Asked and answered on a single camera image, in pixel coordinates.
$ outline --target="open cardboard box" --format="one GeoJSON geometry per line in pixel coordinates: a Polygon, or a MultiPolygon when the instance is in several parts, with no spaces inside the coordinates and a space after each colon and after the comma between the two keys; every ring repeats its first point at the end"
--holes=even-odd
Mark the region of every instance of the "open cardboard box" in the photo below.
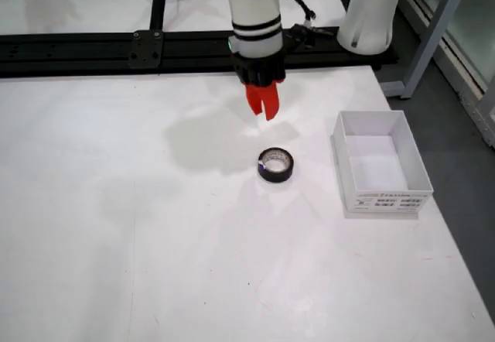
{"type": "Polygon", "coordinates": [[[349,212],[417,213],[433,194],[403,111],[341,111],[333,147],[349,212]]]}

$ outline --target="white table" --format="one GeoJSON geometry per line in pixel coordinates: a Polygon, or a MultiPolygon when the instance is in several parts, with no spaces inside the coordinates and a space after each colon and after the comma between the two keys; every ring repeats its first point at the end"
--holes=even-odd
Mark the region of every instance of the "white table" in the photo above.
{"type": "Polygon", "coordinates": [[[343,211],[329,136],[388,108],[371,69],[279,93],[267,123],[230,74],[0,82],[0,340],[495,340],[434,200],[343,211]]]}

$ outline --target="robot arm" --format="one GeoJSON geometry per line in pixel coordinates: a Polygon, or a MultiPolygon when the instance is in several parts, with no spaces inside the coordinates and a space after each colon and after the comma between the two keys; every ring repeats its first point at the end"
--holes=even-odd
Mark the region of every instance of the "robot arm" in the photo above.
{"type": "MultiPolygon", "coordinates": [[[[314,19],[314,12],[302,0],[296,1],[304,9],[306,21],[314,19]]],[[[234,69],[246,87],[253,112],[259,115],[264,108],[267,120],[271,120],[279,107],[277,84],[285,79],[278,0],[229,0],[229,4],[234,31],[230,38],[234,69]]],[[[362,55],[384,52],[391,44],[397,4],[398,0],[351,0],[337,36],[340,45],[362,55]]],[[[295,30],[302,31],[302,39],[308,27],[306,23],[295,26],[295,30]]]]}
{"type": "Polygon", "coordinates": [[[278,0],[229,0],[234,35],[234,68],[246,87],[247,102],[267,120],[278,112],[277,83],[285,79],[282,20],[278,0]]]}

